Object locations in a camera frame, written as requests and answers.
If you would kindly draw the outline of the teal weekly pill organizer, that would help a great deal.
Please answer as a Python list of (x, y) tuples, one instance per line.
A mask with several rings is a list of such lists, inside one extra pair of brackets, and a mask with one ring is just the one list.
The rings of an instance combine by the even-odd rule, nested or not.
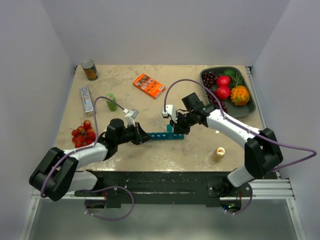
[(184, 134), (175, 134), (173, 127), (168, 124), (165, 132), (148, 132), (147, 133), (152, 141), (166, 141), (166, 140), (183, 140)]

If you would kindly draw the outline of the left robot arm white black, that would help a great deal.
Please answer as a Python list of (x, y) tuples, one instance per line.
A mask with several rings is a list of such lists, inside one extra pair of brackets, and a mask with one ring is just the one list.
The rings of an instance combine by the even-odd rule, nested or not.
[(85, 190), (92, 196), (99, 196), (104, 190), (104, 184), (94, 173), (77, 172), (77, 169), (108, 160), (121, 144), (131, 142), (140, 145), (151, 139), (138, 122), (126, 127), (123, 120), (114, 118), (97, 142), (70, 150), (50, 148), (31, 174), (29, 184), (39, 190), (41, 196), (52, 201), (58, 201), (72, 191)]

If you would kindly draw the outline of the clear pill bottle yellow capsules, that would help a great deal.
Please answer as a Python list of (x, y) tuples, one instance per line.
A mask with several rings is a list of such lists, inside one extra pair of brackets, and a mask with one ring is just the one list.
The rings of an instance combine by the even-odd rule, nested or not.
[(216, 163), (220, 162), (226, 154), (226, 150), (223, 147), (218, 147), (213, 153), (212, 153), (212, 160)]

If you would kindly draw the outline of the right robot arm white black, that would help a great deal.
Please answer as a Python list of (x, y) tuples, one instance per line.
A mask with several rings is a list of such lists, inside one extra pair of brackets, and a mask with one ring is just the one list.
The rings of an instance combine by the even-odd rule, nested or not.
[(182, 99), (185, 111), (180, 113), (172, 104), (162, 108), (162, 116), (170, 118), (176, 134), (187, 135), (196, 124), (218, 130), (235, 141), (244, 150), (244, 165), (228, 174), (223, 183), (223, 192), (235, 196), (241, 185), (254, 179), (262, 179), (283, 161), (274, 132), (260, 130), (229, 116), (213, 104), (204, 105), (196, 93)]

